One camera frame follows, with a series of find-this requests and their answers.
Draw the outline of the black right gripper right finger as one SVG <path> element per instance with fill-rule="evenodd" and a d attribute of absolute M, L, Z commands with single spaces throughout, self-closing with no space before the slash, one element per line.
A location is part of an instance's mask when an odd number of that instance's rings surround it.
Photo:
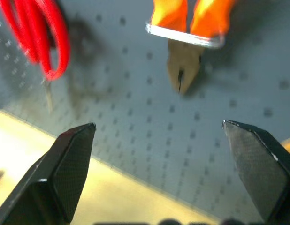
<path fill-rule="evenodd" d="M 224 120 L 236 169 L 267 225 L 290 225 L 290 153 L 259 127 Z"/>

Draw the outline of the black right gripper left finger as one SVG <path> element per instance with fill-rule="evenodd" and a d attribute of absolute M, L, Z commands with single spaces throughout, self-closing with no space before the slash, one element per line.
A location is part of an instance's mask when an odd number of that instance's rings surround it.
<path fill-rule="evenodd" d="M 69 225 L 88 174 L 95 123 L 60 134 L 0 206 L 0 225 Z"/>

